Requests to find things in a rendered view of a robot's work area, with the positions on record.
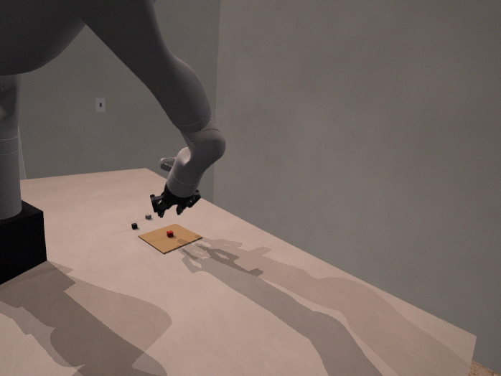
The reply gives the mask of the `tan square mat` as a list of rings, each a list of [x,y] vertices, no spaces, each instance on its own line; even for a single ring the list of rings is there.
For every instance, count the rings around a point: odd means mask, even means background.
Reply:
[[[167,237],[167,231],[170,230],[174,234],[174,237],[172,238]],[[163,254],[202,239],[202,236],[177,224],[169,225],[158,230],[139,235],[138,237]]]

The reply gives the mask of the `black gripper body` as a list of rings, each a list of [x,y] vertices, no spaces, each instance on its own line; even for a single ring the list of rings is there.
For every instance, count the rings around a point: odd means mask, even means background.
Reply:
[[[167,187],[167,183],[166,183],[165,187],[164,187],[164,191],[161,193],[161,195],[164,195],[164,197],[162,197],[161,200],[163,202],[165,202],[166,204],[169,204],[171,201],[173,201],[173,202],[176,202],[175,205],[180,205],[181,203],[185,203],[185,202],[190,201],[192,199],[192,197],[193,197],[194,194],[192,196],[190,196],[190,197],[178,197],[178,196],[175,196],[174,194],[172,194],[169,191],[169,189]]]

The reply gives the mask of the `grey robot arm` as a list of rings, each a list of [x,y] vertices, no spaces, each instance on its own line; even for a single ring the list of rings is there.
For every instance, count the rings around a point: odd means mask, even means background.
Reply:
[[[195,71],[166,46],[156,0],[0,0],[0,220],[22,211],[19,178],[21,73],[61,54],[85,25],[145,84],[188,147],[159,165],[169,191],[192,196],[225,139]],[[3,76],[4,75],[4,76]]]

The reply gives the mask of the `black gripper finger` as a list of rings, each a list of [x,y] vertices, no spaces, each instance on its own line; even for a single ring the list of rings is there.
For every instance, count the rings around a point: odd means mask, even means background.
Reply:
[[[191,208],[200,198],[201,198],[201,196],[200,196],[199,190],[197,189],[190,201],[183,203],[181,205],[177,205],[177,208],[176,208],[177,215],[180,215],[183,212],[183,210],[186,209],[186,207]],[[182,208],[181,208],[181,206],[182,206]]]
[[[157,212],[157,214],[160,218],[162,218],[164,216],[164,213],[166,210],[168,210],[172,205],[176,204],[175,202],[171,201],[169,204],[166,205],[166,203],[164,203],[161,200],[162,197],[164,197],[164,195],[160,195],[157,197],[155,197],[154,194],[150,195],[151,203],[152,203],[152,207],[154,209],[154,212]],[[159,201],[161,201],[161,202],[159,203]]]

